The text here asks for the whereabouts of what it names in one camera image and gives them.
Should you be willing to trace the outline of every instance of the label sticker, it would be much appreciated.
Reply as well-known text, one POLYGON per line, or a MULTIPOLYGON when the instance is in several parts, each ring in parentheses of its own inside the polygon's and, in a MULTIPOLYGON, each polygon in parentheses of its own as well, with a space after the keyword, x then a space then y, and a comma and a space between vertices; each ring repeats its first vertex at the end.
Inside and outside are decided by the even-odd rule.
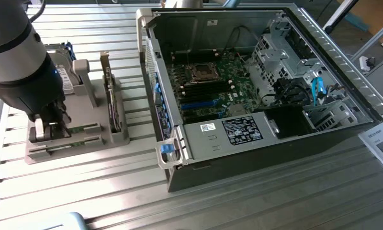
POLYGON ((210 20, 210 21, 207 21, 207 25, 210 26, 210 25, 217 25, 217 22, 218 22, 218 20, 210 20))
POLYGON ((199 126, 199 128, 202 129, 202 132, 206 132, 206 131, 210 131, 210 130, 215 130, 214 123, 203 124, 203 125, 199 126))
POLYGON ((251 116, 222 121, 231 145, 263 139, 251 116))
POLYGON ((73 90, 72 82, 70 82, 69 76, 66 74, 66 70, 64 68, 58 68, 57 71, 58 71, 58 74, 60 74, 60 76, 62 78, 62 89, 64 89, 64 91, 65 90, 73 90))

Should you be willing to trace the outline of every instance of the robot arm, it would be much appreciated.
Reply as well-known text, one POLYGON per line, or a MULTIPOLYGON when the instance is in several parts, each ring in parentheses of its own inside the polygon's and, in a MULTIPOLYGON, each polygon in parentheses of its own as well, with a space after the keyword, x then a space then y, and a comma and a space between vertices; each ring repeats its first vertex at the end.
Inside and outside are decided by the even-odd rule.
POLYGON ((56 133, 68 132, 62 79, 14 0, 0 0, 0 98, 25 111, 36 124, 42 123, 37 137, 52 139, 56 133))

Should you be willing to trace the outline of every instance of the white barcode label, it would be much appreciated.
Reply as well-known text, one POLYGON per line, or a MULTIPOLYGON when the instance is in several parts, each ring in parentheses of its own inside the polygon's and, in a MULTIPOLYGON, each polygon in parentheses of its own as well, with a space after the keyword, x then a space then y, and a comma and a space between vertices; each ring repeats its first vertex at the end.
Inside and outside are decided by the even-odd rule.
POLYGON ((72 82, 70 82, 69 76, 66 74, 66 70, 64 68, 58 68, 57 71, 58 71, 58 74, 60 74, 60 76, 62 78, 62 89, 64 89, 64 91, 73 90, 72 82))

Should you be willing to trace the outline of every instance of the circuit board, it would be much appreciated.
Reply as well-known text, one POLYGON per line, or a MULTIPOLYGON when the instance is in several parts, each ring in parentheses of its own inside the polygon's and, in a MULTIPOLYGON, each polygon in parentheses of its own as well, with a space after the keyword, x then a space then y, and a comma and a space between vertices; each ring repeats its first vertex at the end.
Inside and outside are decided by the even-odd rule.
POLYGON ((234 53, 226 53, 215 62, 170 64, 166 68, 186 124, 251 113, 258 107, 250 75, 234 53), (202 87, 202 90, 191 91, 195 96, 187 97, 190 92, 185 87, 202 87))

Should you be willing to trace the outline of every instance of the slotted aluminum table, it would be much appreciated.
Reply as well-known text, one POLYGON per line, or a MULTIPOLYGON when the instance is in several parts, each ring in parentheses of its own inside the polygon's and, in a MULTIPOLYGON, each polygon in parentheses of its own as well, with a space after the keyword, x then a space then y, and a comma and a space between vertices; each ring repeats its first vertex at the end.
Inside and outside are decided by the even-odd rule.
POLYGON ((140 7, 158 5, 48 5, 33 24, 45 43, 72 42, 92 79, 102 76, 98 52, 110 52, 132 142, 28 165, 28 119, 0 101, 0 230, 72 211, 90 229, 383 229, 383 166, 356 138, 310 158, 166 192, 137 54, 140 7))

